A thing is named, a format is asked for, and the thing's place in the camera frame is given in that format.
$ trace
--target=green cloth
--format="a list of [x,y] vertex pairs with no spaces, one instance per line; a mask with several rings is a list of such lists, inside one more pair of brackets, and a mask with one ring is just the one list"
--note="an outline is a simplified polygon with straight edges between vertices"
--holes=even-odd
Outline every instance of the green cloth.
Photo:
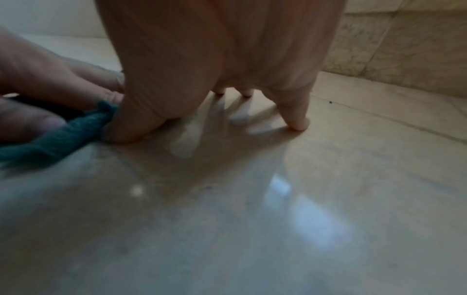
[[110,122],[116,106],[100,102],[95,111],[68,121],[68,125],[29,143],[0,147],[0,162],[23,159],[56,162],[93,140],[100,139],[102,128]]

